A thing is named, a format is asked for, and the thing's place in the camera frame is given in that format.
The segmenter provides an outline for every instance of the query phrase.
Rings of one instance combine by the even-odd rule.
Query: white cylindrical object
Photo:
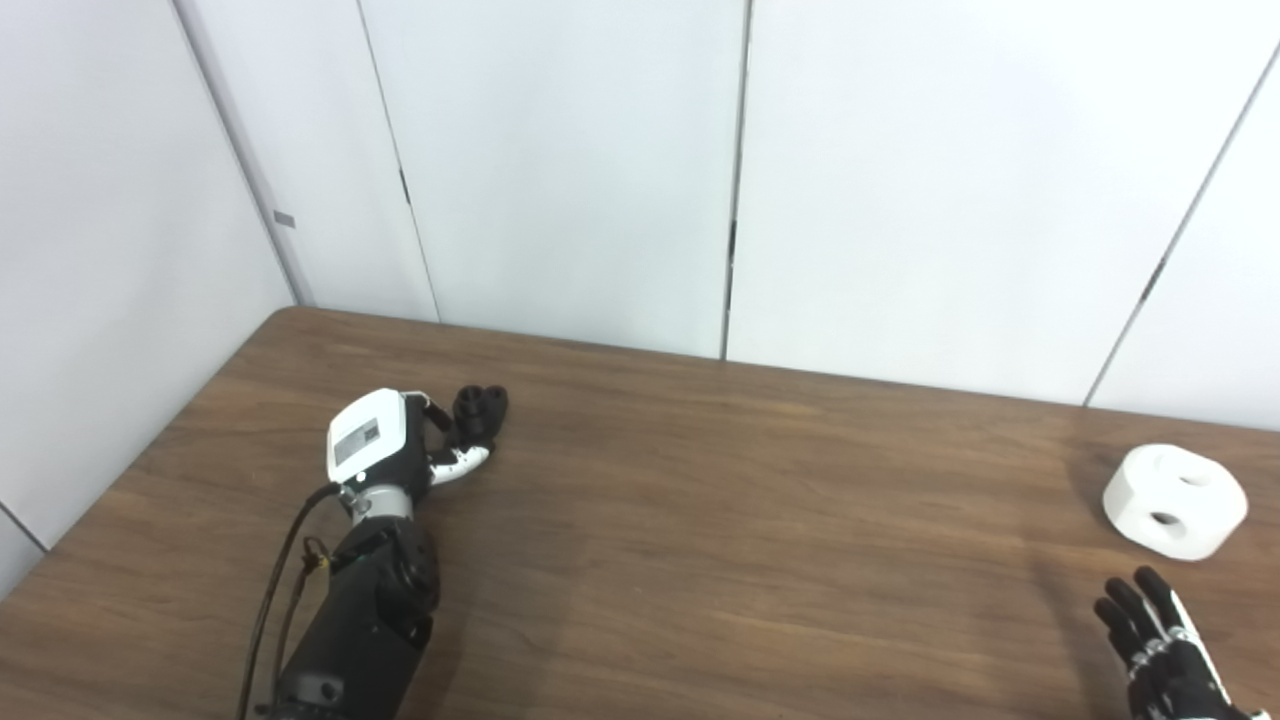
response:
[[[1222,465],[1175,445],[1129,451],[1102,493],[1120,534],[1175,560],[1203,560],[1249,511],[1244,488]]]

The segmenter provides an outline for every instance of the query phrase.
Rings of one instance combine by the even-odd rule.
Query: black fingertip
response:
[[[1138,594],[1138,591],[1129,587],[1129,583],[1120,578],[1111,578],[1106,583],[1107,596],[1111,597],[1129,616],[1129,621],[1138,629],[1138,635],[1143,641],[1152,641],[1162,637],[1156,620],[1147,611],[1147,603]]]
[[[1133,580],[1138,583],[1142,592],[1147,593],[1147,597],[1151,600],[1158,600],[1158,597],[1165,597],[1172,592],[1169,583],[1149,565],[1138,568],[1133,574]]]
[[[1142,592],[1151,598],[1151,603],[1156,606],[1156,612],[1160,614],[1160,621],[1166,629],[1187,624],[1174,603],[1174,588],[1171,588],[1169,583],[1160,577],[1160,573],[1157,573],[1153,568],[1143,565],[1134,571],[1133,580],[1138,583]]]

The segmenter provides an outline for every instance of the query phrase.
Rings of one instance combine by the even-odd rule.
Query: robotic arm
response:
[[[458,392],[452,418],[421,392],[379,389],[333,419],[330,486],[307,500],[285,539],[259,614],[237,717],[244,717],[261,626],[288,547],[310,507],[329,495],[342,500],[352,528],[323,559],[329,593],[283,671],[273,671],[271,702],[264,710],[271,720],[396,716],[439,603],[435,546],[413,523],[413,509],[433,486],[461,478],[489,457],[506,413],[503,388],[471,386]],[[426,448],[428,421],[444,433],[444,447]]]

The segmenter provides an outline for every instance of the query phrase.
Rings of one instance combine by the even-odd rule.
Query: hole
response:
[[[1169,512],[1152,512],[1151,519],[1155,521],[1155,530],[1169,536],[1170,539],[1183,539],[1187,537],[1187,525],[1178,519],[1176,515],[1170,515]]]

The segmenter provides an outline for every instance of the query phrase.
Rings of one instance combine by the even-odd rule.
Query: robotic glove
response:
[[[1204,650],[1187,609],[1151,568],[1129,583],[1111,578],[1107,597],[1093,611],[1106,623],[1107,639],[1129,673],[1129,711],[1134,720],[1270,720],[1231,705],[1222,679]]]

